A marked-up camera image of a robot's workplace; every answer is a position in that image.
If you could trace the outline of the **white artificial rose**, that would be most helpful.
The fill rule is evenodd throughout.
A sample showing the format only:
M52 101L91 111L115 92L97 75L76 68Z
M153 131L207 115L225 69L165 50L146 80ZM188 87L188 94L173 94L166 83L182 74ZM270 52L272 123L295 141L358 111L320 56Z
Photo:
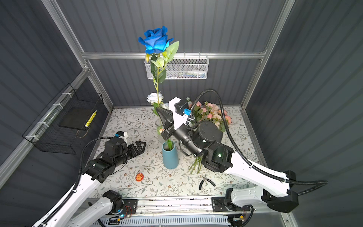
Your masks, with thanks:
M147 102L153 106L153 113L158 116L157 108L169 109L169 105L163 102L164 96L161 93L151 93L147 97Z

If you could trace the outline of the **teal ceramic vase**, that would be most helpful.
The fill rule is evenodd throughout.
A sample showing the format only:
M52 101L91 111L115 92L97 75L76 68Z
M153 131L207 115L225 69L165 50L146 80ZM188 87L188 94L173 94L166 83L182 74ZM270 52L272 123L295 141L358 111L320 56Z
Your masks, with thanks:
M167 169L175 169L179 165L177 148L172 141L165 141L162 146L163 164Z

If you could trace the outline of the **blue artificial rose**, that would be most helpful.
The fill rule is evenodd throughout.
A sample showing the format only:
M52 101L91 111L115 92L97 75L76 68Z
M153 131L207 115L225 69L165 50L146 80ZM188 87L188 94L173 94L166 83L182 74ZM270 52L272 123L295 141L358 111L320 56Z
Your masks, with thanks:
M144 33L144 38L139 37L139 43L145 46L145 60L151 61L155 66L166 66L171 60L174 59L176 52L179 49L179 42L173 43L173 38L168 38L168 28L163 26L161 28L150 29ZM160 84L165 80L157 81L153 79L153 84L156 89L156 93L161 93Z

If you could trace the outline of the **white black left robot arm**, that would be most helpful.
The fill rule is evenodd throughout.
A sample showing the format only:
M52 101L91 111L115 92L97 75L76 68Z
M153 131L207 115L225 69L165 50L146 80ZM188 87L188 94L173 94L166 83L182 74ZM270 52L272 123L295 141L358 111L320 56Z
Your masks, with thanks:
M115 172L120 164L144 153L146 143L137 141L128 145L121 137L107 137L104 152L78 172L75 184L49 212L37 221L35 227L63 227L85 199Z

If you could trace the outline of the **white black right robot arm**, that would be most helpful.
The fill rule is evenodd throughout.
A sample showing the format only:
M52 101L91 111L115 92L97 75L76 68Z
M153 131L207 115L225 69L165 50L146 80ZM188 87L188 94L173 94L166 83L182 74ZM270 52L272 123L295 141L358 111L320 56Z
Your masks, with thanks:
M280 179L275 180L255 170L259 164L248 164L233 148L222 144L223 133L214 123L198 122L193 129L185 124L186 114L164 108L157 108L156 112L165 140L174 136L190 154L201 157L202 165L212 172L235 175L256 185L251 189L227 189L224 204L229 210L261 203L274 211L289 213L298 206L298 195L291 190L286 173L278 173Z

